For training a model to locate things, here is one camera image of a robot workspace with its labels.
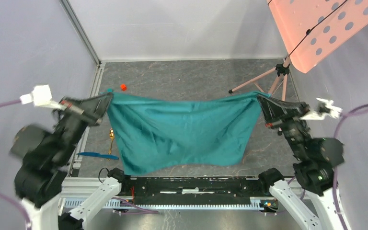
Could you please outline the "teal cloth napkin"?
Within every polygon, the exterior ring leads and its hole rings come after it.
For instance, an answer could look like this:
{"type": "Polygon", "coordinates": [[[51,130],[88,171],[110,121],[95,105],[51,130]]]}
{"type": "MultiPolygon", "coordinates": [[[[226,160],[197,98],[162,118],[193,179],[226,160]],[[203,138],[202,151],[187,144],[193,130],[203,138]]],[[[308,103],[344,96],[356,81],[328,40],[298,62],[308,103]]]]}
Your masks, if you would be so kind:
{"type": "Polygon", "coordinates": [[[175,165],[237,164],[261,114],[256,91],[209,101],[113,96],[107,114],[124,171],[135,176],[175,165]]]}

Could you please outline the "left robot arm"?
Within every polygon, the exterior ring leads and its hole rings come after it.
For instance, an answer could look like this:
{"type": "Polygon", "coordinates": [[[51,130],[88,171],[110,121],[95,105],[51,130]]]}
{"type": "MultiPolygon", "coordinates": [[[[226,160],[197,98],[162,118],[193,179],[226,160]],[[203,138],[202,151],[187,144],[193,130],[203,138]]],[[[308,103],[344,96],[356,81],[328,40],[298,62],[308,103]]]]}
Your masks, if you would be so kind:
{"type": "Polygon", "coordinates": [[[21,103],[51,108],[60,120],[50,132],[36,124],[23,127],[15,136],[11,154],[22,161],[14,186],[32,230],[85,230],[88,223],[117,194],[126,195],[131,182],[122,170],[112,169],[99,187],[77,208],[59,214],[58,202],[67,173],[62,171],[85,129],[98,126],[113,99],[105,93],[84,100],[64,97],[55,102],[49,92],[21,96],[21,103]]]}

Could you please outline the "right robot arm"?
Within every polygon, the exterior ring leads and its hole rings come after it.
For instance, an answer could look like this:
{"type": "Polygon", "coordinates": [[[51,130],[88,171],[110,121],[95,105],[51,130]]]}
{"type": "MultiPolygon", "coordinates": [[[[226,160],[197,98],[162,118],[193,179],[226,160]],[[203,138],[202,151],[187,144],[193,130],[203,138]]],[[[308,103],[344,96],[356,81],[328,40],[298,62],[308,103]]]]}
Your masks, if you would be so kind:
{"type": "Polygon", "coordinates": [[[289,185],[280,179],[276,169],[259,175],[258,191],[274,196],[281,202],[302,228],[307,230],[348,230],[337,187],[337,166],[344,163],[344,146],[332,138],[313,138],[308,120],[324,120],[327,116],[339,118],[342,108],[334,106],[333,100],[318,98],[316,110],[305,102],[285,102],[259,95],[265,125],[276,129],[289,144],[293,156],[299,161],[293,164],[294,175],[301,188],[309,195],[319,214],[315,216],[289,191],[289,185]]]}

